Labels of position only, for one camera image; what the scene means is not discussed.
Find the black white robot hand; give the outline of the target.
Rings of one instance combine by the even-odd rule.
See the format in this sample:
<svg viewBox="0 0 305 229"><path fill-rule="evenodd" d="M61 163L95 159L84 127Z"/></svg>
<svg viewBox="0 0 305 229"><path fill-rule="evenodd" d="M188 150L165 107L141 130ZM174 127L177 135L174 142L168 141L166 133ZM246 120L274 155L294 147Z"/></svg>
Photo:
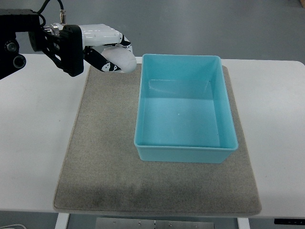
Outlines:
<svg viewBox="0 0 305 229"><path fill-rule="evenodd" d="M63 25L50 26L53 48L49 48L50 57L57 67L74 77L84 70L83 62L102 72L106 59L104 49L118 46L132 51L130 41L119 31L105 25Z"/></svg>

